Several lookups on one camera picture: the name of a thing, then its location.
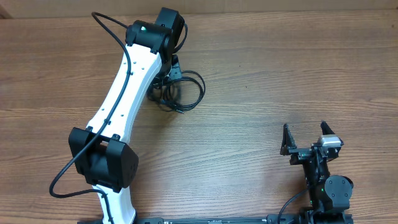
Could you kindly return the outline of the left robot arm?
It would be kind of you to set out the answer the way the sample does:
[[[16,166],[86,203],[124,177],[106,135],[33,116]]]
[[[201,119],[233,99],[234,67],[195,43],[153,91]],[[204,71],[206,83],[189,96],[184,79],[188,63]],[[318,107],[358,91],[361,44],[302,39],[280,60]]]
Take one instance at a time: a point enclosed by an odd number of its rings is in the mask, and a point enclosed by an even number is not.
[[[73,128],[69,135],[76,170],[100,199],[98,223],[136,219],[129,189],[139,164],[129,147],[132,127],[150,84],[171,72],[184,24],[178,11],[163,7],[154,23],[129,25],[123,60],[103,104],[85,129]]]

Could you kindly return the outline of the black cable pulled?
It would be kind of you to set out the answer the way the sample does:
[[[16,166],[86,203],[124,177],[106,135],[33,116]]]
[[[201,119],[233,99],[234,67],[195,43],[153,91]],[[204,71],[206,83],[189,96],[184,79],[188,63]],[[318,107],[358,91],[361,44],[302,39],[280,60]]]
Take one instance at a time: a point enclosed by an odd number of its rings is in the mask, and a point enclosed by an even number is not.
[[[201,102],[201,100],[205,96],[205,92],[206,92],[205,81],[204,81],[204,79],[202,78],[202,76],[199,73],[197,73],[197,72],[195,72],[193,70],[182,71],[182,74],[184,74],[184,73],[191,73],[191,74],[196,75],[201,80],[202,85],[196,79],[194,79],[192,77],[182,77],[181,78],[181,82],[193,82],[194,84],[196,84],[198,86],[199,91],[200,91],[198,99],[196,100],[196,102],[191,103],[191,104],[187,104],[187,105],[183,105],[182,104],[182,110],[181,111],[176,111],[176,112],[182,113],[182,114],[184,114],[185,111],[190,111],[190,110],[194,109],[194,107],[196,107],[196,105]]]

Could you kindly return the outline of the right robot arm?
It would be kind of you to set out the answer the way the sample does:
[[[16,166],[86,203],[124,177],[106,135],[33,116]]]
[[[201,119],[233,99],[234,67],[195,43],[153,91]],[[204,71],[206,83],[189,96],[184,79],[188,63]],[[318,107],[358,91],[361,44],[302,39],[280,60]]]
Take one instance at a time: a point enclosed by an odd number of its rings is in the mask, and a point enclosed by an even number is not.
[[[344,142],[329,125],[322,121],[322,135],[307,148],[298,148],[284,124],[280,154],[290,156],[291,165],[303,167],[307,188],[290,198],[277,215],[278,223],[353,223],[345,214],[350,207],[354,184],[342,175],[331,175],[328,163],[339,156]],[[308,193],[310,206],[300,209],[297,215],[283,215],[286,207],[301,195]]]

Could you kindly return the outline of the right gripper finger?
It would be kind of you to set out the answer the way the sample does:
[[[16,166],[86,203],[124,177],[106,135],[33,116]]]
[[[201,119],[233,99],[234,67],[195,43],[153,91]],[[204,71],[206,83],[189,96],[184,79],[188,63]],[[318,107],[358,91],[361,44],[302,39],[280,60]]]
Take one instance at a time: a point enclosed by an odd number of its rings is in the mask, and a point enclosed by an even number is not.
[[[328,125],[325,121],[322,121],[322,122],[321,122],[320,127],[321,127],[321,129],[322,129],[322,135],[325,135],[325,134],[335,134],[335,133],[332,131],[332,129],[329,127],[329,125]]]
[[[280,154],[283,156],[288,156],[296,150],[297,146],[295,144],[294,138],[290,132],[289,125],[285,123],[283,125],[283,135],[282,144],[280,147]]]

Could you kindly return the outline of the black cable staying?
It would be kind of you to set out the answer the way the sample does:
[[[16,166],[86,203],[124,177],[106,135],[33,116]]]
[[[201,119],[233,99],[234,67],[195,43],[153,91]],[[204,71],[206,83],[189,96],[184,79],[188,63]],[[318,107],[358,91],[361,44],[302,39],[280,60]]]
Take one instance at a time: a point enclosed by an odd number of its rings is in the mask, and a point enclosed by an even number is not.
[[[147,90],[147,97],[165,112],[181,111],[181,79],[155,77]]]

